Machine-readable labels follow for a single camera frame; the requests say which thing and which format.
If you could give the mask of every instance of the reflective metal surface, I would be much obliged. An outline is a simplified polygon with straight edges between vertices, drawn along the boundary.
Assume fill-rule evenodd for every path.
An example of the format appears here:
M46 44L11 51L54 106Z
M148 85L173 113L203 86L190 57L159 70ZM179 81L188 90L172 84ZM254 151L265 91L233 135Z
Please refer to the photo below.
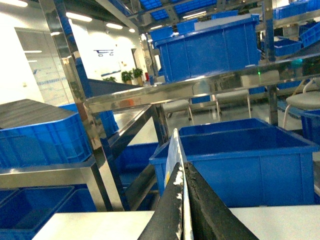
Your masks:
M123 189L117 168L114 168L114 170L111 171L109 162L106 158L107 154L104 153L107 153L109 150L108 142L101 141L100 139L100 136L106 135L104 133L104 128L100 127L98 132L96 122L100 122L99 116L95 115L93 117L88 111L87 104L85 103L86 97L92 96L92 91L88 81L86 82L86 79L83 77L79 78L77 72L75 62L76 59L80 58L80 53L72 32L70 21L66 16L64 1L40 0L39 3L50 32L61 33L58 35L55 34L52 37L61 59L62 68L70 86L74 102L78 108L82 123L91 143L93 154L99 163L98 166L102 175L102 182L104 183L100 188L105 186L114 210L124 210L122 201L126 204L126 199L123 198L121 200L120 198L120 195L123 195Z
M96 209L112 211L95 158L50 166L0 169L0 189L86 184Z
M267 62L276 61L274 10L272 5L272 0L264 0L262 3L262 18L265 26L264 52ZM278 126L277 85L269 85L267 87L267 96L269 100L269 123Z
M296 23L302 23L302 22L306 22L308 20L312 20L314 18L320 17L320 10L315 10L315 11L309 11L303 14L299 14L299 15L295 15L295 16L290 16L290 17L286 17L283 19L279 19L279 20L273 20L273 27L274 28L280 28L286 25L290 25L290 24L296 24ZM255 30L257 32L261 32L265 29L265 25L264 24L259 24L255 27Z
M317 53L199 79L189 79L92 97L87 100L87 103L93 113L98 113L106 110L165 103L172 100L309 79L310 77L320 76L319 69L320 54ZM275 75L275 72L278 72L279 75L277 79L271 77Z

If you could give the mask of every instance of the blue storage bin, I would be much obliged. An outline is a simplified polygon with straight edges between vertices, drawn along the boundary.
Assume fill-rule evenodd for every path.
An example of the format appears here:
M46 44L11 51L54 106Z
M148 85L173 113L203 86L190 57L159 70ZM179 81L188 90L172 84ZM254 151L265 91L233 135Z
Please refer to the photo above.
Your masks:
M18 189L0 189L0 206L18 192Z
M77 106L75 103L70 103L66 105L59 106L59 108L70 110L73 112L78 112ZM113 134L115 134L118 130L118 124L116 123L114 113L112 111L103 111L100 112L100 119L103 125L103 129L107 138L110 138Z
M256 129L263 127L272 127L272 125L258 118L248 118L234 121L223 121L212 124L185 126L180 128L179 135L182 137L189 135L210 134L217 132Z
M165 81L172 83L257 65L260 59L256 24L251 15L157 41Z
M92 154L79 114L0 130L0 168L78 163Z
M308 1L296 1L273 10L274 19L285 19L308 11Z
M300 35L303 46L308 47L320 40L320 22Z
M309 0L308 1L308 12L319 10L320 1L319 0Z
M96 206L88 189L78 189L61 205L57 213L92 213Z
M72 111L72 112L75 112L75 113L78 112L77 105L75 103L69 103L69 104L61 105L61 106L59 106L59 108L65 109L65 110L69 110L69 111Z
M232 11L221 11L215 14L211 15L211 19L222 19L222 18L227 18L227 17L232 17L232 16L237 16L239 13L239 10L232 10Z
M195 30L195 23L198 22L198 19L193 19L190 21L180 22L176 25L178 28L179 34L187 34Z
M317 24L318 24L317 22L313 22L313 23L299 26L299 36Z
M153 42L171 38L174 35L172 26L166 26L157 30L150 31L149 33L151 35Z
M294 54L301 49L302 42L300 41L290 40L281 36L278 36L278 38L280 40L274 42L274 50L277 57Z
M277 88L281 89L290 89L290 88L297 88L300 85L301 81L290 81L285 83L277 84Z
M25 188L0 206L0 239L31 240L73 187Z
M199 96L191 98L192 104L210 102L210 96Z
M105 134L108 138L110 138L113 134L115 134L118 130L118 124L116 123L115 116L112 111L103 111L100 112L100 119L105 131Z
M314 203L312 152L319 146L278 127L182 136L186 158L228 207ZM159 192L169 144L150 158Z
M129 145L116 158L116 166L124 187L128 187L148 166L149 158L158 145L157 142Z
M320 109L301 114L304 138L320 145Z
M264 86L259 86L259 87L255 87L255 88L250 88L249 89L249 94L250 95L254 95L254 94L262 94L265 92L265 87Z

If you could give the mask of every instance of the chair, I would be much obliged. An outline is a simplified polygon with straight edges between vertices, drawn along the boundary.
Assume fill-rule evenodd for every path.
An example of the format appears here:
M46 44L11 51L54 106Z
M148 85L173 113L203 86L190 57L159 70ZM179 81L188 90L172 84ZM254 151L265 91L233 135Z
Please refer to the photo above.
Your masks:
M172 101L164 103L163 105L163 111L167 115L167 118L170 117L170 114L180 111L188 111L189 115L189 121L192 121L192 124L195 125L194 117L191 112L190 103L188 100L178 100L178 101Z
M296 107L302 110L320 109L320 91L309 91L307 88L315 83L320 88L320 78L310 79L307 85L303 88L301 94L296 94L286 99L287 106L284 111L283 128L286 128L289 109Z
M249 118L251 118L251 104L250 104L250 95L249 90L240 90L240 91L232 91L226 93L219 93L212 96L213 100L216 104L216 111L218 115L219 122L221 121L221 109L219 106L219 102L232 102L234 100L239 100L241 98L246 98L249 110Z

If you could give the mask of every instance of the metal rail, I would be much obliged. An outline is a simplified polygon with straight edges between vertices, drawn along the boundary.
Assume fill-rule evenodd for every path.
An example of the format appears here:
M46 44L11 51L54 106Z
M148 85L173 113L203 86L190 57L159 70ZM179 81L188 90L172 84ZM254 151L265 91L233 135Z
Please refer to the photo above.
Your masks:
M37 186L65 186L86 184L99 212L112 211L95 158L87 161L49 166L0 169L0 189Z
M320 10L315 10L315 11L309 11L300 15L296 15L296 16L290 16L290 17L286 17L283 19L279 19L279 20L273 20L273 27L275 29L277 28L281 28L283 26L286 25L290 25L290 24L297 24L297 23L301 23L301 22L306 22L308 20L314 19L320 17ZM265 30L265 25L263 23L257 25L255 27L255 31L256 32L261 32Z
M159 104L320 76L320 53L171 84L137 88L87 99L93 113Z

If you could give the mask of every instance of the floor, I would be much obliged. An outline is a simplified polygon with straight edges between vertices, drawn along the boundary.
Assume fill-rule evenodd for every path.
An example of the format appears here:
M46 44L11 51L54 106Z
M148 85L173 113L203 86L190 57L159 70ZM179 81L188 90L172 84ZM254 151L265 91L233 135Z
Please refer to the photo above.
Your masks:
M252 107L252 117L259 118L266 122L269 121L269 105L267 102L257 102L253 101L251 103ZM239 119L249 118L248 107L244 103L239 103L237 105L225 104L221 106L221 121L232 121ZM217 111L214 107L207 108L203 110L193 110L193 119L195 125L207 124L207 123L217 123ZM284 112L278 110L278 125L283 125ZM191 126L192 122L188 119L187 111L174 112L170 118L167 119L167 125L169 133L173 132L174 128L180 129L185 126ZM288 117L287 120L287 130L302 129L302 124L300 119ZM140 132L131 141L130 145L143 144L143 143L154 143L157 142L156 130L152 119L150 119L147 124L140 130Z

